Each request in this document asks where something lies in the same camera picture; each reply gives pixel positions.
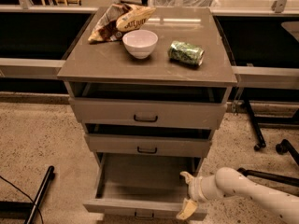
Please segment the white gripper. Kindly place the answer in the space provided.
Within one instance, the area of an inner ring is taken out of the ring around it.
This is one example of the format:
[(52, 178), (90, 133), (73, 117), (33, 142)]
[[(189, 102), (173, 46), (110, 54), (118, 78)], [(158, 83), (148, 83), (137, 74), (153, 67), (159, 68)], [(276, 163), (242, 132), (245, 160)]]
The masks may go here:
[(198, 207), (197, 202), (206, 202), (207, 198), (202, 189), (203, 177), (194, 177), (186, 171), (181, 172), (180, 175), (184, 177), (185, 183), (189, 186), (188, 193), (191, 199), (185, 199), (183, 201), (182, 208), (177, 213), (176, 218), (186, 220), (196, 211)]

